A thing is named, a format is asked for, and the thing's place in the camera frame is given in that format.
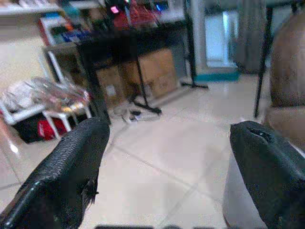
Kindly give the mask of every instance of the teal baseboard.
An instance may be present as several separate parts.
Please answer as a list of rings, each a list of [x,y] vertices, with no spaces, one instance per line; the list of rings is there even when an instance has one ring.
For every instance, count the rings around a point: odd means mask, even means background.
[[[196,81],[197,82],[238,81],[239,76],[240,76],[239,72],[199,74],[196,77]]]

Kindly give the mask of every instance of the white tile floor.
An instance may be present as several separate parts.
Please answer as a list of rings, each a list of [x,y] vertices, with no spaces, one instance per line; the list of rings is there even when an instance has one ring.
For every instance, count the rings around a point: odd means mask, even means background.
[[[114,120],[113,145],[100,168],[95,204],[86,212],[82,229],[98,224],[226,227],[222,197],[228,169],[231,123],[252,119],[257,78],[238,83],[211,83],[162,106],[154,122],[124,128]],[[270,103],[268,83],[262,95]],[[30,172],[56,146],[57,140],[21,144],[13,153],[0,150],[0,211]]]

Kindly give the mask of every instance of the shelf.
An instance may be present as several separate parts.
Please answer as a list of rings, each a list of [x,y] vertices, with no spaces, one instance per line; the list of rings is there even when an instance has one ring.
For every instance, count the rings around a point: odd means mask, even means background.
[[[70,1],[70,4],[80,10],[99,7],[99,4],[93,0]],[[56,4],[52,4],[49,6],[40,6],[40,7],[37,6],[37,7],[28,7],[28,8],[2,7],[0,8],[0,16],[18,16],[23,14],[47,13],[47,12],[58,12],[58,11],[62,11],[62,9]]]

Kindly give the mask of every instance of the white shelf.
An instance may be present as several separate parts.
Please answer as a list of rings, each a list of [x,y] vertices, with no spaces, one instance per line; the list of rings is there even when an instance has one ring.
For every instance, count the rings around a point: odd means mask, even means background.
[[[84,9],[92,9],[99,7],[99,4],[93,0],[84,0],[84,1],[70,1],[70,4],[80,10]],[[0,16],[17,16],[23,14],[35,14],[35,13],[47,13],[47,12],[57,12],[61,11],[62,9],[56,5],[52,4],[49,6],[43,7],[0,7]]]

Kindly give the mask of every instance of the white stool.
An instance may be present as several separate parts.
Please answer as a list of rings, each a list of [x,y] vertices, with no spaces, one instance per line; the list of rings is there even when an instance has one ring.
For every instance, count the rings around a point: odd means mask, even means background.
[[[87,106],[84,107],[84,111],[86,113],[87,118],[91,118],[92,117],[89,107],[87,107]],[[72,128],[70,126],[70,123],[68,121],[68,118],[70,116],[72,116],[75,124],[78,124],[77,117],[76,117],[76,115],[74,113],[56,112],[56,111],[52,111],[52,110],[43,111],[42,113],[45,116],[45,118],[47,119],[47,121],[48,121],[49,125],[51,126],[52,130],[54,131],[55,137],[58,138],[58,139],[61,136],[59,135],[59,133],[58,133],[58,131],[56,129],[56,126],[55,126],[52,118],[59,118],[59,119],[61,119],[64,127],[67,130],[67,132],[72,130]]]

